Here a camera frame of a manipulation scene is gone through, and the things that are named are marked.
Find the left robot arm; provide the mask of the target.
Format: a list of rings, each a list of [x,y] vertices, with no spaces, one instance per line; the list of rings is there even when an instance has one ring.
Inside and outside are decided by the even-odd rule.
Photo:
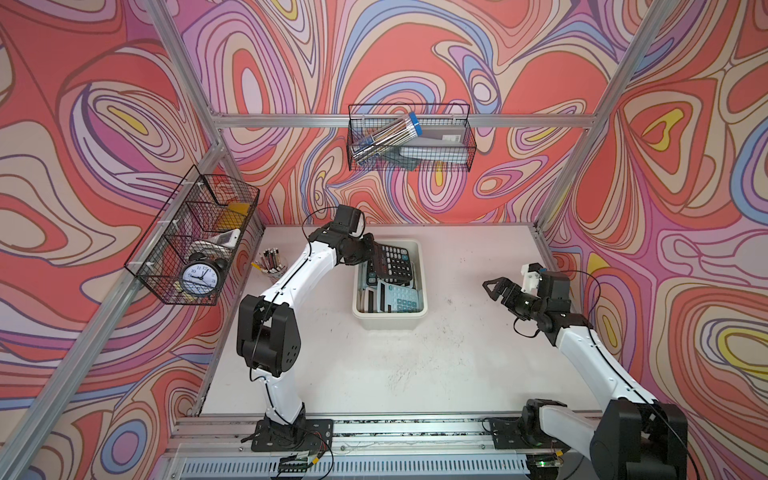
[[[246,295],[237,312],[236,353],[265,388],[266,418],[300,429],[305,405],[291,373],[302,341],[297,313],[323,277],[339,265],[354,266],[373,256],[374,235],[340,233],[330,226],[309,235],[286,273],[259,295]]]

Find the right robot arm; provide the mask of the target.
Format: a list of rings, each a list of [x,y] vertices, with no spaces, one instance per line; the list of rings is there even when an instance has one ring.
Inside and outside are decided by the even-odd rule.
[[[601,409],[600,419],[589,420],[561,402],[531,399],[521,417],[523,433],[564,443],[589,460],[600,479],[686,478],[685,414],[660,402],[610,355],[587,318],[573,311],[567,275],[527,272],[521,284],[499,277],[485,281],[483,288],[516,319],[535,322]]]

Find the white plastic storage box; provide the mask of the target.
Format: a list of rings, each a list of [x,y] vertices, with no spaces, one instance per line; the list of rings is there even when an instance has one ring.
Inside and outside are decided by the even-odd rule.
[[[422,245],[415,239],[385,238],[383,259],[368,260],[355,267],[352,313],[369,331],[414,330],[428,311]],[[377,264],[395,263],[410,275],[408,282],[393,279],[395,271],[382,276]]]

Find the black calculator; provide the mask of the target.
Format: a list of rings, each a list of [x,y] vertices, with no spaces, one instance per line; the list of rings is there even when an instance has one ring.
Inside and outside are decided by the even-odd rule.
[[[376,277],[386,283],[406,286],[413,280],[413,269],[407,249],[374,243],[370,267]]]

